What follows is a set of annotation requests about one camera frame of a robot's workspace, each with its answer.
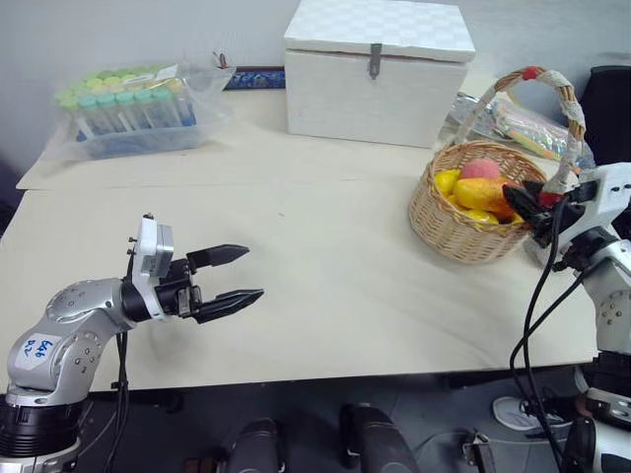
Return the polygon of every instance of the sneaker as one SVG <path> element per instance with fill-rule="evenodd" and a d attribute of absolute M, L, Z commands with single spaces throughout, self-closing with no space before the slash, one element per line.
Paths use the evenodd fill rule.
<path fill-rule="evenodd" d="M 493 415 L 497 422 L 514 431 L 524 432 L 541 428 L 534 413 L 528 409 L 528 402 L 525 399 L 500 397 L 493 401 Z M 546 413 L 546 417 L 550 427 L 561 428 L 572 424 L 572 421 L 566 421 L 555 414 Z"/>

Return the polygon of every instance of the box lid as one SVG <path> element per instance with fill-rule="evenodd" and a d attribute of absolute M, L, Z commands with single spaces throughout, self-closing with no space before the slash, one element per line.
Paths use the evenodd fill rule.
<path fill-rule="evenodd" d="M 475 49 L 455 5 L 403 0 L 302 0 L 285 47 L 468 62 Z"/>

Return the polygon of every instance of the wall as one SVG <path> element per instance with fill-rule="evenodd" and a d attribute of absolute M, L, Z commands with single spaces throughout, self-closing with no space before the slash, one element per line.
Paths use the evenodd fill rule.
<path fill-rule="evenodd" d="M 0 0 L 0 157 L 24 173 L 51 133 L 55 84 L 102 66 L 204 48 L 226 52 L 232 64 L 282 64 L 298 1 Z M 478 50 L 473 70 L 541 64 L 581 90 L 590 67 L 629 63 L 629 0 L 441 1 L 462 9 Z M 523 85 L 518 97 L 557 112 L 540 86 Z"/>

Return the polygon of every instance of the plastic bag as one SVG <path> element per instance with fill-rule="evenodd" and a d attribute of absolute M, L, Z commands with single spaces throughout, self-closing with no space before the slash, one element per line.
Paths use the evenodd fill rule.
<path fill-rule="evenodd" d="M 568 146 L 568 129 L 512 101 L 497 97 L 492 103 L 495 126 L 505 135 L 544 158 L 560 161 Z M 582 169 L 595 168 L 594 154 L 587 143 L 577 160 Z"/>
<path fill-rule="evenodd" d="M 43 159 L 76 161 L 197 148 L 230 114 L 234 68 L 179 62 L 104 70 L 55 94 L 63 137 Z"/>

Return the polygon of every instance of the basket handle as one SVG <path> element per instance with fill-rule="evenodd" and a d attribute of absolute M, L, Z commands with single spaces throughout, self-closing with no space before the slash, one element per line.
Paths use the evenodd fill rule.
<path fill-rule="evenodd" d="M 556 174 L 545 183 L 543 188 L 544 193 L 552 194 L 549 200 L 550 203 L 553 204 L 560 200 L 569 186 L 568 178 L 573 172 L 575 163 L 583 151 L 583 139 L 585 136 L 585 117 L 583 116 L 583 110 L 574 95 L 574 87 L 572 87 L 572 84 L 570 84 L 561 73 L 548 71 L 540 66 L 528 66 L 499 79 L 484 93 L 476 108 L 464 119 L 454 137 L 454 143 L 460 145 L 464 142 L 464 138 L 471 131 L 475 119 L 484 111 L 486 105 L 493 100 L 498 92 L 507 91 L 520 82 L 532 79 L 556 89 L 559 100 L 561 101 L 563 114 L 568 117 L 569 129 L 567 146 L 561 157 L 559 169 Z"/>

